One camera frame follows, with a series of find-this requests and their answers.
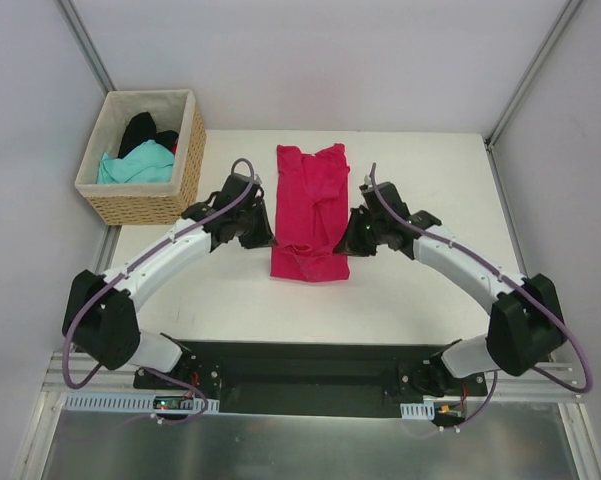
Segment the pink t shirt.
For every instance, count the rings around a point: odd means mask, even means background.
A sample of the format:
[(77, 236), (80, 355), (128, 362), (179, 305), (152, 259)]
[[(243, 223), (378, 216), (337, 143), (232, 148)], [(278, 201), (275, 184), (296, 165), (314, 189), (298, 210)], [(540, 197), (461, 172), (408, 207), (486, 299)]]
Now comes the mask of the pink t shirt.
[(308, 283), (349, 278), (347, 258), (333, 252), (348, 224), (349, 172), (341, 143), (313, 154), (277, 147), (272, 277)]

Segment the wicker laundry basket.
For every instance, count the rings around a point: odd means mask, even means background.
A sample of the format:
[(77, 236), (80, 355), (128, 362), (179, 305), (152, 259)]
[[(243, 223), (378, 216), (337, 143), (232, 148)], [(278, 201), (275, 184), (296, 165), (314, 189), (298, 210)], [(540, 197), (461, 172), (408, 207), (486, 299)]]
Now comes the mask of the wicker laundry basket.
[[(128, 123), (143, 112), (152, 115), (158, 130), (179, 134), (171, 179), (99, 184), (102, 156), (119, 150)], [(205, 144), (206, 130), (192, 90), (112, 91), (105, 97), (74, 185), (108, 225), (171, 224), (196, 200)]]

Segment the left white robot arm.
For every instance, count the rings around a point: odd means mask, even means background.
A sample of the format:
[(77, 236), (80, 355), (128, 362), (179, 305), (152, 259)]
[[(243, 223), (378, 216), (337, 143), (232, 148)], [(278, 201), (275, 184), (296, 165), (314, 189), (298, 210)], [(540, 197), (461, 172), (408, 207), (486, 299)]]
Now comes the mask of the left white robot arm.
[(66, 307), (63, 349), (76, 346), (108, 370), (153, 369), (168, 388), (184, 387), (192, 367), (182, 358), (183, 348), (163, 334), (142, 330), (138, 313), (185, 267), (232, 240), (247, 250), (275, 243), (256, 177), (230, 174), (221, 190), (187, 207), (166, 234), (131, 260), (101, 274), (80, 272)]

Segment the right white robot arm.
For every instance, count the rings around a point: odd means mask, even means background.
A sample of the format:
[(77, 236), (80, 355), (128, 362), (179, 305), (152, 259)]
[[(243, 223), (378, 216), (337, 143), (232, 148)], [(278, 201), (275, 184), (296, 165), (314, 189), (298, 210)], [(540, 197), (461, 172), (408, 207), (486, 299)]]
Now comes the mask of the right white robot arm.
[(350, 210), (334, 252), (369, 257), (381, 245), (437, 271), (473, 298), (489, 315), (485, 334), (459, 340), (438, 354), (430, 369), (432, 387), (453, 394), (466, 377), (502, 370), (520, 376), (566, 342), (566, 336), (535, 306), (540, 303), (563, 323), (553, 282), (542, 274), (512, 274), (512, 285), (461, 250), (453, 233), (431, 213), (409, 211), (391, 182), (361, 185), (364, 203)]

